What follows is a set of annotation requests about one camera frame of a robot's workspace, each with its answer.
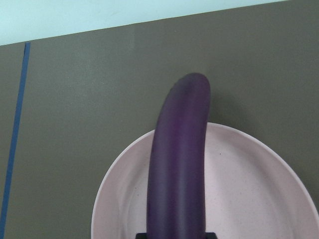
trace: gray table surface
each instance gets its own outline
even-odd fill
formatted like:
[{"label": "gray table surface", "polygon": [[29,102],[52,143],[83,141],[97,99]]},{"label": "gray table surface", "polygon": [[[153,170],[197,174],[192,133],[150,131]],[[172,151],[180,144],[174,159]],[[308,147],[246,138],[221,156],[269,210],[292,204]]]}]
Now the gray table surface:
[{"label": "gray table surface", "polygon": [[[108,168],[190,72],[210,80],[209,121],[272,148],[318,207],[318,12],[287,1],[32,41],[4,238],[90,238]],[[23,47],[0,47],[0,198]]]}]

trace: blue stripe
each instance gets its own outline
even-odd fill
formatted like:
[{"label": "blue stripe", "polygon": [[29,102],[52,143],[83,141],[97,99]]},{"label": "blue stripe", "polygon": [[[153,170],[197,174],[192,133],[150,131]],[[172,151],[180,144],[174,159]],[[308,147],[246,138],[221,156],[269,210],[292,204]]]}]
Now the blue stripe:
[{"label": "blue stripe", "polygon": [[24,46],[24,56],[23,56],[23,62],[22,62],[20,85],[19,85],[18,99],[16,101],[16,107],[15,107],[11,145],[10,145],[8,165],[6,168],[6,177],[5,177],[5,184],[4,184],[2,207],[1,207],[0,239],[4,238],[6,213],[8,211],[14,155],[15,155],[16,143],[18,140],[20,117],[21,117],[22,102],[23,102],[23,95],[24,95],[24,87],[25,87],[26,73],[27,73],[28,62],[29,62],[29,54],[30,54],[30,42],[26,43]]}]

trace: eggplant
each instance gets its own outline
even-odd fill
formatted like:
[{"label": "eggplant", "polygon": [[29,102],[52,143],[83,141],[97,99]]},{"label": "eggplant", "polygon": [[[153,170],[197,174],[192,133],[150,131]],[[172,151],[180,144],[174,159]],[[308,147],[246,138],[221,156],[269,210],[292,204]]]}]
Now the eggplant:
[{"label": "eggplant", "polygon": [[173,86],[161,109],[150,158],[148,239],[204,239],[204,149],[210,85],[198,73]]}]

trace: round plate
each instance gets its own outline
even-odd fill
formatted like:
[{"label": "round plate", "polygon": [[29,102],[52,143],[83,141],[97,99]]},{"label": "round plate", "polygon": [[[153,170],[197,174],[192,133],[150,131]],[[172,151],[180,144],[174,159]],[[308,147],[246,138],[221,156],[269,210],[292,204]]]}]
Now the round plate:
[{"label": "round plate", "polygon": [[[106,173],[93,209],[92,239],[146,232],[154,131],[128,146]],[[274,151],[236,129],[208,123],[206,231],[219,239],[316,239],[319,217],[304,185]]]}]

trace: white wall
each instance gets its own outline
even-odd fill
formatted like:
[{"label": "white wall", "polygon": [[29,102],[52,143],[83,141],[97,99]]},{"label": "white wall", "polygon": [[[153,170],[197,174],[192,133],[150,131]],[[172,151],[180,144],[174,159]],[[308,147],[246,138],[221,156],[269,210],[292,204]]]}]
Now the white wall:
[{"label": "white wall", "polygon": [[279,0],[2,0],[0,45]]}]

